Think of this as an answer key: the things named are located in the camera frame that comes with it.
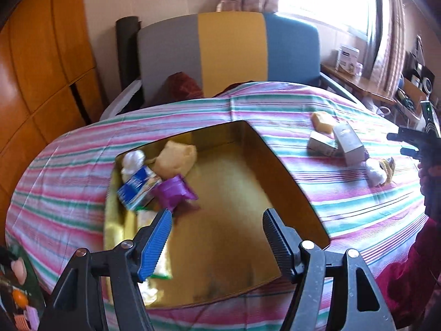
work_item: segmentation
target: blue package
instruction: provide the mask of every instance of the blue package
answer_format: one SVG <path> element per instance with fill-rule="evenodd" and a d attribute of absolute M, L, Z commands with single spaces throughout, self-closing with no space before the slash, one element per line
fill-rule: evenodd
<path fill-rule="evenodd" d="M 118 197 L 127 210 L 144 207 L 153 199 L 151 190 L 161 182 L 149 167 L 143 166 L 118 189 Z"/>

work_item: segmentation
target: white cotton ball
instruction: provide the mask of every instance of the white cotton ball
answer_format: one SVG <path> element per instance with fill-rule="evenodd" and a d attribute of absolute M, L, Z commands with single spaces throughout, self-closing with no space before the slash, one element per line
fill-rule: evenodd
<path fill-rule="evenodd" d="M 373 186 L 383 184 L 387 179 L 387 174 L 380 166 L 380 162 L 369 158 L 365 162 L 366 175 Z"/>
<path fill-rule="evenodd" d="M 123 158 L 123 168 L 121 170 L 121 176 L 123 182 L 127 182 L 144 164 L 146 155 L 142 150 L 132 150 L 126 153 Z"/>
<path fill-rule="evenodd" d="M 145 306 L 151 305 L 157 300 L 158 289 L 151 287 L 148 279 L 142 283 L 139 282 L 138 287 Z"/>

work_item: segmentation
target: yellow sponge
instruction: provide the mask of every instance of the yellow sponge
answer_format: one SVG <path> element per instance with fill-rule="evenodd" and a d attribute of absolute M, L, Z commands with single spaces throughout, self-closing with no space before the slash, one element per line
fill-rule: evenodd
<path fill-rule="evenodd" d="M 168 141 L 151 167 L 162 179 L 186 175 L 196 162 L 196 147 Z"/>
<path fill-rule="evenodd" d="M 311 115 L 311 121 L 317 132 L 331 134 L 332 129 L 337 124 L 332 116 L 324 111 L 314 112 Z"/>

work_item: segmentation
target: gray box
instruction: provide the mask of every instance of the gray box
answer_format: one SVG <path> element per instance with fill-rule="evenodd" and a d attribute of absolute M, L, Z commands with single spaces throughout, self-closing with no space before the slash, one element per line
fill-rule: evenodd
<path fill-rule="evenodd" d="M 334 157 L 338 153 L 335 140 L 314 130 L 309 137 L 307 148 L 320 152 L 328 157 Z"/>
<path fill-rule="evenodd" d="M 366 160 L 364 145 L 348 122 L 341 122 L 334 126 L 334 138 L 345 157 L 347 166 Z"/>

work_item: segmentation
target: red pillow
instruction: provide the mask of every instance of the red pillow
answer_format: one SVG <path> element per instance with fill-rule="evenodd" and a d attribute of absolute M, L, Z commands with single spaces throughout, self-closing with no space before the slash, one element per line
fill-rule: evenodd
<path fill-rule="evenodd" d="M 204 98 L 204 92 L 202 92 L 197 82 L 184 72 L 168 76 L 166 83 L 169 93 L 176 102 Z"/>
<path fill-rule="evenodd" d="M 218 93 L 217 95 L 213 96 L 213 98 L 220 97 L 223 93 L 228 92 L 229 90 L 231 90 L 233 88 L 239 87 L 240 85 L 243 85 L 244 83 L 250 83 L 250 82 L 254 82 L 254 81 L 233 83 L 232 85 L 229 85 L 227 88 L 225 88 L 221 93 Z"/>

